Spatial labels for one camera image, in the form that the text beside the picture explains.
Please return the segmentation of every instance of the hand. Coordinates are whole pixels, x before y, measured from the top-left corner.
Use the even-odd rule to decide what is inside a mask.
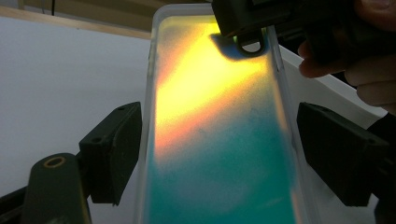
[[[355,0],[355,11],[377,28],[396,32],[396,0]],[[298,50],[304,58],[300,72],[305,77],[322,77],[345,71],[347,82],[357,87],[357,94],[363,102],[381,106],[396,116],[396,54],[362,58],[345,45],[343,34],[336,33],[335,36],[342,51],[340,59],[320,64],[304,42]]]

